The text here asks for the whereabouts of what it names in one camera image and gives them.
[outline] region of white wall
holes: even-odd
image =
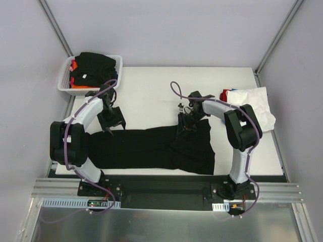
[[[295,0],[47,0],[74,55],[256,68]]]
[[[66,56],[36,0],[1,1],[0,53],[0,240],[12,242],[65,109],[56,86]]]
[[[323,1],[307,0],[260,73],[292,182],[323,241]]]

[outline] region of white basket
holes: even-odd
[[[121,75],[122,75],[122,65],[123,65],[122,57],[120,55],[115,55],[115,54],[107,54],[106,56],[116,60],[116,71],[118,73],[118,83],[114,88],[117,88],[120,84]],[[67,60],[65,61],[61,69],[57,88],[60,91],[64,91],[71,94],[72,96],[84,96],[88,91],[98,91],[99,88],[80,88],[80,89],[70,88],[70,66],[73,59],[75,59],[75,56],[68,57]]]

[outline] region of white cloth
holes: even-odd
[[[227,91],[227,102],[241,106],[250,104],[263,132],[273,130],[276,119],[271,114],[266,87],[249,90]]]

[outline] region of folded black cloth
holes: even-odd
[[[111,80],[116,60],[103,54],[82,52],[75,57],[77,68],[70,73],[78,86],[100,87]]]
[[[164,168],[213,175],[214,156],[207,119],[197,130],[176,139],[177,126],[147,130],[117,130],[112,137],[90,136],[89,158],[101,169]]]

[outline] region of white table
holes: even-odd
[[[219,97],[223,89],[256,88],[251,68],[178,68],[178,67],[128,67],[123,68],[120,86],[117,88],[117,101],[127,122],[126,129],[148,129],[160,126],[177,125],[179,102],[188,105],[187,100],[180,100],[170,89],[170,81],[180,84],[183,95],[198,90],[201,95],[213,94]],[[84,97],[76,97],[75,112]],[[230,172],[233,149],[227,139],[223,122],[216,117],[209,117],[211,126],[211,145],[216,154],[215,175]],[[101,131],[95,118],[87,129],[90,134]],[[105,174],[135,175],[188,175],[194,174],[182,170],[167,169],[104,169]],[[72,174],[64,166],[58,165],[56,174]],[[264,133],[259,146],[255,149],[251,165],[251,175],[283,175],[273,137]]]

